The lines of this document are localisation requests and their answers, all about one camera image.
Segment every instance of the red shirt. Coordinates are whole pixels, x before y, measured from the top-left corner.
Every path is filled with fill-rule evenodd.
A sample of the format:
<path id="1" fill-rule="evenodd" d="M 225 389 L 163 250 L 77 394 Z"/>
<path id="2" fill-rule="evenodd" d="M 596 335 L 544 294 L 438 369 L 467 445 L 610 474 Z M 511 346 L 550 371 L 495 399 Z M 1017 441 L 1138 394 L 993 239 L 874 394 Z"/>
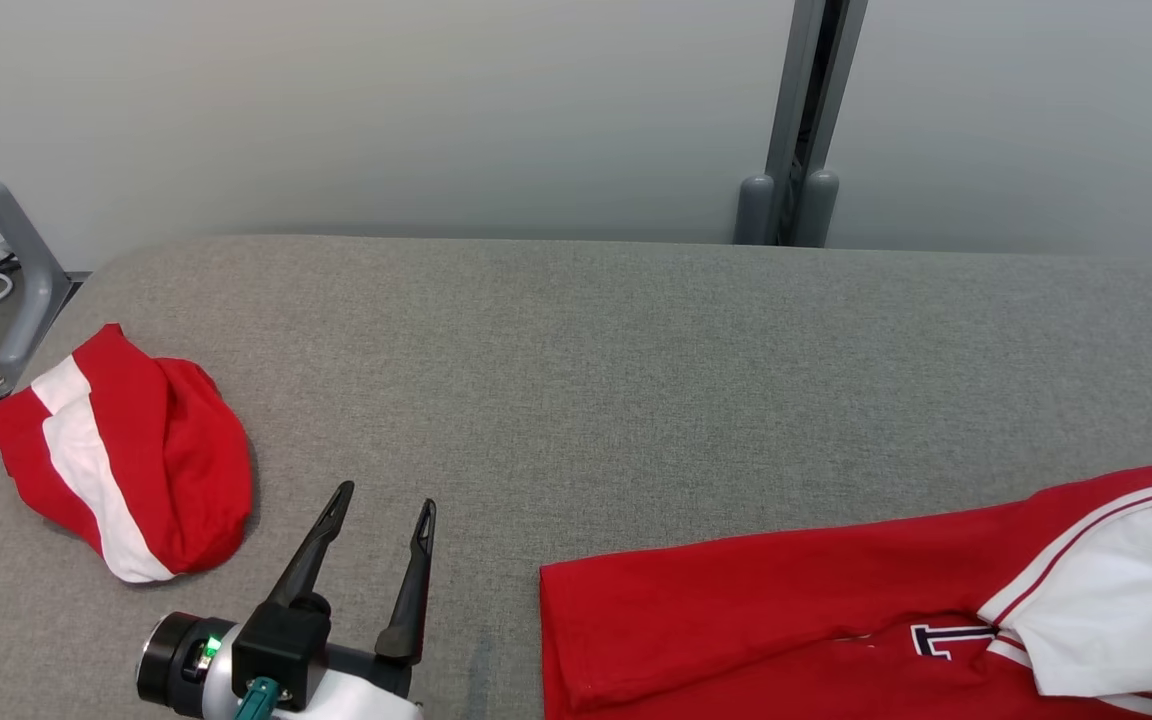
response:
<path id="1" fill-rule="evenodd" d="M 1116 537 L 1151 513 L 1143 468 L 987 509 L 545 566 L 545 717 L 1152 717 L 1152 626 L 1114 615 L 1152 612 L 1152 541 Z M 1143 570 L 1114 556 L 1123 573 L 1087 584 L 1111 541 Z M 1138 602 L 1106 597 L 1119 577 Z M 1101 697 L 1055 697 L 1083 688 Z"/>

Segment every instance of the gray table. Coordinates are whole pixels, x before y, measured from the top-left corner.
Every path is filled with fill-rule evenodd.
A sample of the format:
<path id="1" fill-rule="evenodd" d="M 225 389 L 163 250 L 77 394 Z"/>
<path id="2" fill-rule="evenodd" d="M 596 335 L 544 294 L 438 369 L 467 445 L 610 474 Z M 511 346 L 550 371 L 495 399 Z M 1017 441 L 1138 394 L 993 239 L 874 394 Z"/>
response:
<path id="1" fill-rule="evenodd" d="M 215 378 L 259 510 L 228 564 L 128 588 L 0 464 L 0 717 L 172 717 L 132 688 L 147 630 L 168 611 L 247 617 L 340 480 L 358 488 L 319 583 L 334 642 L 374 641 L 433 497 L 412 697 L 513 720 L 540 715 L 539 564 L 1152 464 L 1151 264 L 211 240 L 96 273 L 26 380 L 103 323 Z"/>

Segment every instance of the white stripe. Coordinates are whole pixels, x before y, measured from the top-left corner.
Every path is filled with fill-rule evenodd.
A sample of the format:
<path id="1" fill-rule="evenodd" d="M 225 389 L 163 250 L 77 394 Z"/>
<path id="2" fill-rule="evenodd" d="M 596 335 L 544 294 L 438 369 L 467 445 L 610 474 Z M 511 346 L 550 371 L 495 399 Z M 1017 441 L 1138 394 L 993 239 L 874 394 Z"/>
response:
<path id="1" fill-rule="evenodd" d="M 55 367 L 38 376 L 29 384 L 41 406 L 46 407 L 47 414 L 55 415 L 68 404 L 85 395 L 91 395 L 91 386 L 88 384 L 88 376 L 78 370 L 78 364 L 74 363 L 74 356 L 67 355 Z"/>
<path id="2" fill-rule="evenodd" d="M 1139 697 L 1137 694 L 1112 694 L 1111 696 L 1098 697 L 1096 699 L 1106 703 L 1106 705 L 1152 717 L 1152 698 L 1149 697 Z"/>
<path id="3" fill-rule="evenodd" d="M 993 641 L 990 643 L 988 647 L 985 647 L 986 652 L 995 653 L 995 655 L 1003 655 L 1007 660 L 1013 662 L 1020 662 L 1029 669 L 1033 669 L 1033 662 L 1029 661 L 1029 653 L 1020 650 L 1020 647 L 1014 646 L 1014 644 L 1007 644 L 1001 641 Z"/>
<path id="4" fill-rule="evenodd" d="M 933 626 L 915 626 L 915 628 L 923 628 L 930 632 L 968 632 L 968 630 L 979 630 L 980 637 L 993 637 L 996 635 L 996 630 L 992 626 L 962 626 L 961 628 L 933 628 Z"/>
<path id="5" fill-rule="evenodd" d="M 1061 551 L 1064 550 L 1066 546 L 1069 546 L 1069 544 L 1074 541 L 1075 537 L 1078 537 L 1078 533 L 1082 533 L 1084 529 L 1087 529 L 1089 525 L 1092 525 L 1098 520 L 1105 518 L 1106 515 L 1112 515 L 1114 511 L 1123 509 L 1123 507 L 1132 505 L 1132 502 L 1146 500 L 1149 497 L 1152 497 L 1152 488 L 1140 488 L 1140 491 L 1116 498 L 1116 500 L 1097 507 L 1096 510 L 1089 511 L 1087 515 L 1083 516 L 1083 520 L 1079 520 L 1078 523 L 1071 525 L 1068 530 L 1061 533 L 1059 538 L 1048 544 L 1047 547 L 1044 547 L 1043 552 L 1039 552 L 1038 556 L 1034 558 L 1033 561 L 1030 561 L 1029 566 L 1025 566 L 1025 569 L 1021 570 L 1021 574 L 1016 575 L 1015 579 L 1007 583 L 1007 588 L 1002 588 L 1001 591 L 998 591 L 996 596 L 993 596 L 987 602 L 984 604 L 982 609 L 977 612 L 977 615 L 979 615 L 983 620 L 987 620 L 990 623 L 995 623 L 998 615 L 1002 615 L 1002 612 L 1007 609 L 1007 606 L 1015 602 L 1016 598 L 1024 594 L 1025 591 L 1038 582 L 1038 578 L 1043 576 L 1044 571 L 1047 571 L 1047 566 L 1052 564 L 1053 560 L 1056 560 L 1056 555 L 1060 555 Z M 1132 507 L 1132 509 L 1129 510 L 1129 514 L 1130 511 L 1146 510 L 1149 507 L 1152 507 L 1152 502 L 1142 502 L 1140 505 Z M 1032 601 L 1034 594 L 1037 593 L 1030 593 L 1021 606 L 1015 607 L 1015 609 L 1011 611 L 1011 614 L 1020 612 L 1021 607 L 1024 607 L 1028 602 Z"/>
<path id="6" fill-rule="evenodd" d="M 74 495 L 90 507 L 100 530 L 101 555 L 120 579 L 146 583 L 173 574 L 150 552 L 123 492 L 109 469 L 109 453 L 92 414 L 91 386 L 73 356 L 31 384 L 51 418 L 41 422 L 52 468 Z"/>

